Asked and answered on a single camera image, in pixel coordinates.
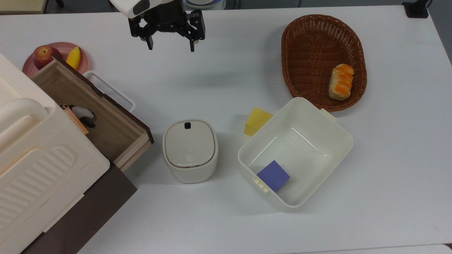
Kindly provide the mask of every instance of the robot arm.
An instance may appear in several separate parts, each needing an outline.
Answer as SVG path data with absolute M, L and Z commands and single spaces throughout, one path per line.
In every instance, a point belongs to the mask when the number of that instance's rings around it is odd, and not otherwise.
M 194 44 L 205 38 L 201 10 L 187 14 L 182 0 L 111 0 L 111 3 L 129 18 L 132 36 L 146 41 L 149 49 L 154 46 L 152 35 L 157 31 L 186 37 L 192 52 Z M 140 26 L 142 20 L 146 22 L 144 27 Z

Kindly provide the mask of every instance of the yellow sponge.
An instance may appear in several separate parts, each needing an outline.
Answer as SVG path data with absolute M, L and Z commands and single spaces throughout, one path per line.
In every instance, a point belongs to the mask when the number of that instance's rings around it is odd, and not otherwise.
M 272 114 L 265 112 L 260 108 L 254 108 L 246 122 L 245 131 L 243 133 L 248 136 L 253 136 L 272 117 Z

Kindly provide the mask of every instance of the bread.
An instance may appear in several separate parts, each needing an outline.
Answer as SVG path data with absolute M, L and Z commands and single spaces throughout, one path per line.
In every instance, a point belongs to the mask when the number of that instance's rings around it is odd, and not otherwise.
M 350 65 L 340 64 L 331 72 L 330 97 L 336 100 L 345 100 L 350 96 L 354 70 Z

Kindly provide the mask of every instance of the pink plate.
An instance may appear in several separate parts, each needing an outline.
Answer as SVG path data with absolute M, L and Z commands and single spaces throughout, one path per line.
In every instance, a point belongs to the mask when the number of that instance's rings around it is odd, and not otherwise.
M 70 42 L 55 42 L 55 43 L 50 43 L 48 45 L 56 48 L 61 53 L 61 56 L 63 57 L 63 60 L 65 60 L 65 61 L 67 59 L 67 56 L 71 52 L 71 50 L 73 48 L 77 47 L 77 45 L 70 43 Z M 80 57 L 79 68 L 77 69 L 77 71 L 79 73 L 83 74 L 89 70 L 89 58 L 88 58 L 88 55 L 86 55 L 86 53 L 83 51 L 83 49 L 81 47 L 79 47 L 79 48 L 80 48 L 81 57 Z M 33 54 L 31 54 L 25 61 L 24 66 L 22 67 L 22 72 L 25 73 L 25 75 L 27 75 L 29 78 L 31 78 L 33 75 L 35 75 L 38 72 L 38 69 L 33 64 L 33 59 L 34 59 L 34 56 L 33 56 Z

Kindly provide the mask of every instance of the open drawer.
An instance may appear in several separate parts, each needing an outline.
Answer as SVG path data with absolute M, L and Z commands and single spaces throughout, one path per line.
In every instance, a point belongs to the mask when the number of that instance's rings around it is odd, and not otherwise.
M 147 150 L 154 140 L 149 127 L 62 59 L 55 59 L 31 78 L 58 105 L 89 108 L 94 128 L 86 135 L 122 172 Z

